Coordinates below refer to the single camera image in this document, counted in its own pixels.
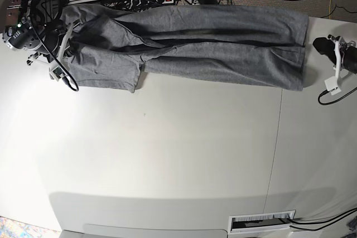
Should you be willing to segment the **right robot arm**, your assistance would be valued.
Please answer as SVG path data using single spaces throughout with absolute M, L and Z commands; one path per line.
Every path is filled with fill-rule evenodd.
M 61 20 L 68 0 L 9 0 L 2 39 L 13 51 L 56 53 L 66 32 Z

